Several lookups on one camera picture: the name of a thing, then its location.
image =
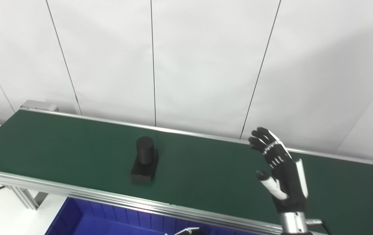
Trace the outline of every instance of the black object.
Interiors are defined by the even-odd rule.
[[[153,139],[147,136],[140,137],[136,147],[137,156],[131,169],[131,181],[151,182],[155,177],[158,163],[158,151]]]

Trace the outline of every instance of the white wall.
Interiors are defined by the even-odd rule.
[[[33,99],[242,139],[265,126],[290,147],[373,158],[373,1],[278,6],[0,0],[0,123]]]

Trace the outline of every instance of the blue plastic container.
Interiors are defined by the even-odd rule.
[[[251,235],[157,214],[67,198],[46,235],[173,235],[201,227],[207,235]]]

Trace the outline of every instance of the white table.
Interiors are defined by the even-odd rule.
[[[65,199],[49,194],[38,210],[29,210],[12,191],[1,189],[0,235],[44,235]]]

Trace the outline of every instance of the black cylinder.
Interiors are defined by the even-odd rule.
[[[140,137],[137,142],[137,159],[141,164],[150,164],[155,159],[155,146],[153,139],[147,136]]]

